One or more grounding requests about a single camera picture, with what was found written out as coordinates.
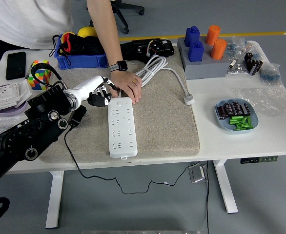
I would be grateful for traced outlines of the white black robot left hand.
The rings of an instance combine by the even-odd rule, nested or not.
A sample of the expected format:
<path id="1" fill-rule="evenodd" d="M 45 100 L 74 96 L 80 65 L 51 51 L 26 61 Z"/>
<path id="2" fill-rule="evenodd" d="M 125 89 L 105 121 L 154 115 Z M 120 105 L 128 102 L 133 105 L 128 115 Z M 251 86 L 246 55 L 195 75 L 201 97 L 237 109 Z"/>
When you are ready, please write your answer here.
<path id="1" fill-rule="evenodd" d="M 65 90 L 64 93 L 69 100 L 72 100 L 73 110 L 76 110 L 80 107 L 82 101 L 87 100 L 90 94 L 93 93 L 94 91 L 99 90 L 102 87 L 103 90 L 106 91 L 104 84 L 108 84 L 114 90 L 117 90 L 117 87 L 110 79 L 103 76 L 94 76 L 82 82 L 81 84 L 77 85 L 73 89 Z"/>

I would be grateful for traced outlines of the person's left hand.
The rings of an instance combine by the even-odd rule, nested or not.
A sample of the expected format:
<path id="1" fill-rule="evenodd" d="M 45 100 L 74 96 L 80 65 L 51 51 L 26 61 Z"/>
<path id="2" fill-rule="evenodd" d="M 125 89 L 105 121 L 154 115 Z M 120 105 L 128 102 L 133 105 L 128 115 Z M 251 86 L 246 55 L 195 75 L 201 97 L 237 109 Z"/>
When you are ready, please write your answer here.
<path id="1" fill-rule="evenodd" d="M 142 98 L 142 80 L 139 76 L 128 71 L 111 72 L 111 81 L 119 89 L 126 93 L 135 104 Z"/>

